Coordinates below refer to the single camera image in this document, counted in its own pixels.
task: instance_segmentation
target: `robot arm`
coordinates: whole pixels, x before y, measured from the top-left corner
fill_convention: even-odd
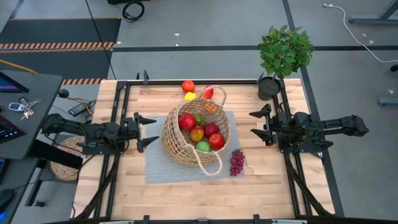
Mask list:
[[[308,139],[312,144],[324,144],[322,149],[333,145],[330,141],[322,141],[321,136],[331,134],[345,134],[348,136],[364,136],[369,132],[362,118],[352,115],[339,119],[331,119],[326,121],[318,121],[313,119],[311,115],[304,112],[297,112],[288,120],[286,112],[278,111],[277,115],[270,117],[271,106],[266,104],[260,111],[250,113],[251,116],[257,118],[265,117],[266,124],[264,130],[252,129],[251,131],[266,142],[267,146],[271,146],[276,142],[273,132],[279,133],[279,144],[291,145],[298,147]]]
[[[62,118],[59,114],[50,114],[42,124],[42,134],[71,133],[84,136],[85,141],[78,143],[84,154],[122,154],[126,148],[124,143],[137,139],[139,152],[144,152],[146,146],[155,141],[158,136],[142,139],[140,124],[151,124],[156,120],[143,118],[134,113],[134,119],[126,118],[120,125],[116,123],[83,124]]]

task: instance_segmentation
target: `green leaves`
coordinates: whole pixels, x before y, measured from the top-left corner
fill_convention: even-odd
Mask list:
[[[278,69],[280,67],[280,59],[279,58],[275,59],[273,61],[273,64],[274,64],[274,69]]]
[[[288,63],[293,63],[293,62],[295,62],[295,59],[293,57],[285,57],[284,61],[286,61]]]
[[[272,53],[268,53],[268,52],[264,52],[264,55],[269,58],[269,59],[274,59],[275,58],[275,54]]]
[[[311,61],[311,58],[310,58],[309,55],[307,55],[306,58],[305,58],[304,65],[305,65],[305,66],[308,66],[308,65],[310,64],[310,61]]]
[[[261,66],[268,75],[275,74],[283,79],[292,72],[297,72],[301,66],[310,64],[312,57],[312,44],[307,31],[298,32],[301,27],[293,32],[284,25],[279,30],[271,26],[268,35],[262,36],[260,49]]]
[[[268,30],[268,35],[271,35],[271,32],[274,30],[274,25],[272,25]]]
[[[294,50],[289,50],[289,56],[296,57],[296,52],[294,52]]]
[[[279,32],[284,32],[284,31],[286,30],[286,28],[287,28],[287,25],[282,26],[282,27],[280,28]]]

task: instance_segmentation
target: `black flower pot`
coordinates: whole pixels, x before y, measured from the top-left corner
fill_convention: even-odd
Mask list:
[[[259,81],[259,98],[262,100],[270,100],[280,91],[280,83],[272,77],[264,77]]]

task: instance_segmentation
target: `wooden table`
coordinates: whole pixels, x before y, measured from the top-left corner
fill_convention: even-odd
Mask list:
[[[94,123],[110,120],[117,81],[102,81],[99,88]],[[286,79],[286,90],[292,113],[308,113],[301,81]],[[266,147],[252,128],[262,129],[264,119],[249,116],[266,103],[257,97],[256,85],[222,85],[228,97],[225,110],[234,111],[239,134],[239,143],[246,155],[245,176],[237,179],[203,180],[170,184],[145,184],[145,154],[138,153],[136,142],[121,156],[118,181],[113,203],[112,220],[142,220],[150,215],[151,220],[182,219],[252,219],[293,218],[294,210],[283,155],[278,145]],[[196,93],[204,89],[196,86]],[[184,94],[177,85],[132,86],[127,107],[127,117],[139,112],[144,117],[168,115],[182,102]],[[221,102],[222,94],[215,90],[213,100]],[[121,94],[119,107],[123,102]],[[121,110],[116,121],[120,120]],[[333,213],[328,184],[321,160],[313,154],[301,155],[308,188],[318,201]],[[76,190],[76,214],[91,200],[98,189],[103,156],[96,156],[80,172]],[[300,189],[296,186],[302,214],[304,206]],[[101,215],[105,214],[107,192],[103,197]]]

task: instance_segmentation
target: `grape bunch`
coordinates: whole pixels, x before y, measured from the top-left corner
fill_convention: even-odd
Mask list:
[[[236,176],[241,173],[241,170],[243,170],[244,158],[245,156],[240,150],[232,152],[231,168],[229,170],[231,176]]]

